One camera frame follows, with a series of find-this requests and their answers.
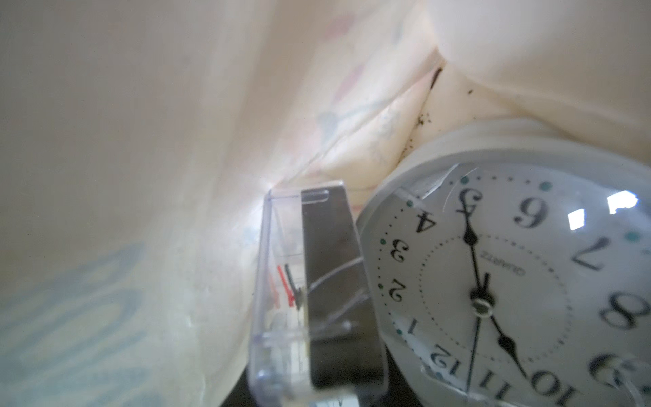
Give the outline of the clear small travel clock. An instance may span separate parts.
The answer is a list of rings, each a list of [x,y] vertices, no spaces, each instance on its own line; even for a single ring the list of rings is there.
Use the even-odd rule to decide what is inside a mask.
[[[388,358],[341,181],[264,198],[249,340],[259,406],[370,406]]]

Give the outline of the white twin bell alarm clock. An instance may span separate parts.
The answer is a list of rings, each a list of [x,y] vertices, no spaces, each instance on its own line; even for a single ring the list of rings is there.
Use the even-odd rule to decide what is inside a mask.
[[[422,405],[649,405],[649,166],[483,120],[405,158],[358,227]]]

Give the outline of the beige canvas tote bag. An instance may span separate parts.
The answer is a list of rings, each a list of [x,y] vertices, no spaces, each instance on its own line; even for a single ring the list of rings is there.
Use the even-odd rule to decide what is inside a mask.
[[[2,405],[222,404],[266,192],[505,115],[649,163],[649,2],[4,1]]]

